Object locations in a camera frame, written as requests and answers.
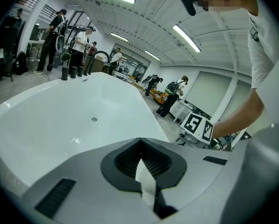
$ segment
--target black rubber pad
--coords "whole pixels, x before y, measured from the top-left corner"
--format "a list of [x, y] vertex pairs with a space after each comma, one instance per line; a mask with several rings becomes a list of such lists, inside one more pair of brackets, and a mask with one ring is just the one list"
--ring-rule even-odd
[[35, 209], [43, 215], [53, 218], [75, 183], [74, 180], [63, 178], [52, 188]]
[[212, 156], [206, 156], [206, 157], [203, 158], [203, 160], [206, 160], [208, 162], [221, 164], [221, 165], [225, 165], [228, 161], [226, 159], [215, 158], [215, 157], [212, 157]]

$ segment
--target railing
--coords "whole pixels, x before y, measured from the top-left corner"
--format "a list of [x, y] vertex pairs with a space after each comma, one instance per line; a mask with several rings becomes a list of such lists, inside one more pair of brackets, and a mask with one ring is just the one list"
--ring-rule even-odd
[[[33, 9], [37, 3], [37, 0], [18, 0], [17, 3]], [[56, 11], [48, 5], [45, 5], [41, 11], [41, 14], [49, 18], [54, 18], [56, 16]]]

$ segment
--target gray floor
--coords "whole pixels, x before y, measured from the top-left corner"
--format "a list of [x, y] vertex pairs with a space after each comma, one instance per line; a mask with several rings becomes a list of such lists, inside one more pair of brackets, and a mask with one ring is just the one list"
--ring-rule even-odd
[[[44, 70], [42, 75], [33, 74], [33, 71], [36, 70], [36, 67], [37, 63], [31, 63], [29, 66], [29, 72], [25, 72], [20, 76], [14, 76], [14, 81], [11, 82], [10, 78], [8, 77], [4, 77], [0, 81], [0, 104], [34, 86], [61, 77], [62, 66], [59, 66], [57, 69], [53, 69], [50, 74], [47, 74], [47, 70]], [[152, 97], [146, 97], [144, 92], [141, 92], [141, 95], [152, 112], [158, 109], [160, 104]], [[170, 113], [165, 119], [156, 114], [156, 112], [154, 112], [154, 115], [156, 116], [157, 121], [159, 122], [169, 141], [173, 142], [177, 138], [179, 130], [181, 129], [180, 124], [173, 122], [173, 116]]]

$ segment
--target black t-shirt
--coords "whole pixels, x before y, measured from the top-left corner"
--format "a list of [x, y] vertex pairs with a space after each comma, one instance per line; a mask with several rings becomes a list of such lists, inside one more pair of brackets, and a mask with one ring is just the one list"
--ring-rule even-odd
[[53, 26], [52, 31], [63, 21], [61, 16], [56, 16], [49, 26]]

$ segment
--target neck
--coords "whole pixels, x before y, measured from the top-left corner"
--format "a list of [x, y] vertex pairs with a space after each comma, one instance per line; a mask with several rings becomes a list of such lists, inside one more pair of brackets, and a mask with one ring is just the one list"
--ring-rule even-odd
[[252, 15], [258, 16], [257, 0], [241, 0], [241, 7], [249, 11]]

